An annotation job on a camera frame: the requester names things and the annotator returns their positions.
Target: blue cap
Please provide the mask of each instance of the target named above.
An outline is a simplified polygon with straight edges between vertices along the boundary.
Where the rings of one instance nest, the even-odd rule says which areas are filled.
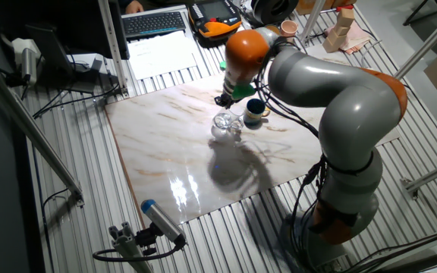
[[[146,214],[148,209],[151,208],[151,206],[154,205],[154,204],[156,204],[156,202],[153,199],[144,200],[141,203],[141,210],[143,211],[144,214]]]

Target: aluminum slat floor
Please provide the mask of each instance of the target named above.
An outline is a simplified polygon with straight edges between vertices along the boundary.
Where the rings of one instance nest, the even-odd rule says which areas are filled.
[[[355,12],[360,27],[375,35],[361,13],[357,9]],[[290,19],[299,23],[301,31],[307,18],[293,14]],[[312,34],[321,32],[335,21],[335,13],[321,14]],[[318,45],[323,40],[323,37],[316,37],[310,45]],[[219,74],[225,47],[197,50],[196,67],[144,80],[132,80],[132,70],[125,62],[129,96]],[[347,55],[347,58],[351,65],[360,66],[359,53]],[[393,74],[398,68],[382,43],[366,54],[365,61],[367,67],[386,74]],[[114,70],[109,61],[106,66]],[[96,87],[96,94],[105,91],[103,84]],[[30,113],[35,113],[56,95],[57,91],[40,90],[30,93],[25,104]],[[412,242],[437,231],[437,179],[421,187],[420,197],[415,201],[400,183],[402,177],[416,179],[437,167],[437,123],[415,93],[408,90],[408,95],[407,112],[398,126],[401,138],[378,147],[384,163],[382,182],[376,191],[379,211],[364,232],[344,244],[348,256],[339,261],[343,268],[378,249]],[[57,101],[69,102],[88,96],[64,91]],[[121,99],[124,97],[117,95],[108,98],[108,102]],[[77,207],[70,195],[63,193],[48,203],[44,213],[49,245],[45,239],[42,211],[37,208],[47,272],[52,272],[52,265],[55,272],[133,272],[127,263],[105,263],[92,258],[95,251],[112,248],[108,227],[128,221],[134,231],[141,229],[140,216],[127,186],[103,102],[89,99],[54,108],[36,122],[80,181],[85,200],[84,207]],[[36,203],[41,203],[47,196],[63,190],[64,184],[39,153],[34,152],[31,143],[28,144]],[[182,223],[189,245],[173,256],[151,262],[155,272],[297,271],[296,265],[285,258],[288,254],[284,252],[278,234],[282,219],[292,210],[300,182],[301,177]],[[308,208],[315,196],[316,188],[307,187],[300,207]],[[159,253],[171,248],[166,239],[158,240]]]

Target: marble board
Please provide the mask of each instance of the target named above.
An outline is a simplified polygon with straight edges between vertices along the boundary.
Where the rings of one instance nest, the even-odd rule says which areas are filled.
[[[302,176],[318,162],[317,138],[275,113],[240,133],[213,127],[222,84],[217,75],[105,107],[138,207],[154,199],[181,223]],[[324,108],[293,110],[318,127]],[[394,129],[379,144],[398,137]]]

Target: orange cup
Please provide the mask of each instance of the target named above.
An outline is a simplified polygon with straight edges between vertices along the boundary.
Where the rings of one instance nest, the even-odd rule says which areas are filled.
[[[292,20],[286,20],[281,23],[281,36],[288,38],[288,42],[293,42],[297,32],[297,24]]]

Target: clear glass cup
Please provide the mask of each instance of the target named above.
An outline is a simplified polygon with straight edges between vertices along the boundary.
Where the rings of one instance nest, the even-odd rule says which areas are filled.
[[[232,105],[229,109],[222,108],[220,112],[213,118],[213,124],[218,129],[241,129],[244,126],[242,115],[244,107],[240,105]]]

